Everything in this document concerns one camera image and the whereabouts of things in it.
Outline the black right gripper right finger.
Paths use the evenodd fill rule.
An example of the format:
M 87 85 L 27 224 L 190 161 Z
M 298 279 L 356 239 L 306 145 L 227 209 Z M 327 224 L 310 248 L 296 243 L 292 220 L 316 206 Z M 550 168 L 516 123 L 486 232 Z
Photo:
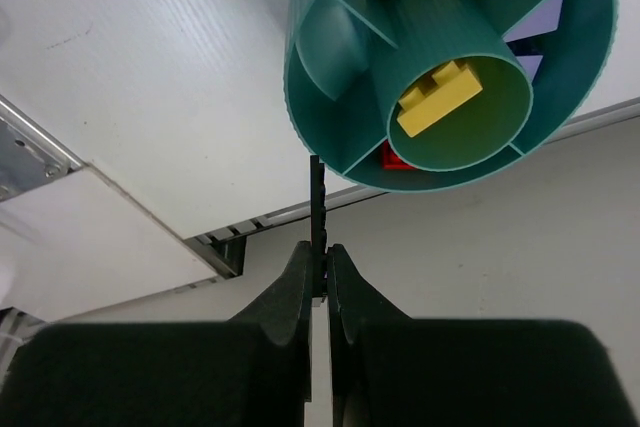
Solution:
M 327 254 L 337 426 L 634 426 L 606 348 L 553 319 L 417 319 Z

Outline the yellow long lego plate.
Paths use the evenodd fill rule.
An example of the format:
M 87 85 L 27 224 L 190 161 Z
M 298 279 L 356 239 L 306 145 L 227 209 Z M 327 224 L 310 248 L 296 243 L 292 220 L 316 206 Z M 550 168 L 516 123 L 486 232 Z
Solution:
M 434 126 L 483 91 L 466 61 L 449 61 L 416 80 L 400 97 L 396 120 L 410 138 Z

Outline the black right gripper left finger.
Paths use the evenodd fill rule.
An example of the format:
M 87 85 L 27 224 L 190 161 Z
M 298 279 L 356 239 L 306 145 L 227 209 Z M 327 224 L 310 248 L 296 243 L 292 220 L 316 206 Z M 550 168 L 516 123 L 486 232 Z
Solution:
M 310 397 L 312 249 L 224 322 L 67 323 L 21 348 L 5 426 L 300 426 Z

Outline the lavender lego brick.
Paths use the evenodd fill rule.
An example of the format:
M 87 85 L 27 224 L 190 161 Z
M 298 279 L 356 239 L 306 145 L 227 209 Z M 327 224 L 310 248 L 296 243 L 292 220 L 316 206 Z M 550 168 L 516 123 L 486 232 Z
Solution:
M 507 43 L 554 32 L 560 22 L 564 0 L 545 0 L 504 36 Z
M 543 60 L 543 54 L 534 40 L 521 39 L 509 42 L 508 46 L 522 68 L 528 79 L 533 81 Z

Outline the red long lego brick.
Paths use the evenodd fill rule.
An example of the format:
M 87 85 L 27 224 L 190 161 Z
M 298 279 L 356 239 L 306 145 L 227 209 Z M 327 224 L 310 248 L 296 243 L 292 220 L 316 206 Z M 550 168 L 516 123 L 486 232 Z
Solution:
M 414 171 L 415 167 L 404 162 L 391 145 L 385 141 L 380 147 L 380 161 L 382 168 L 388 171 Z

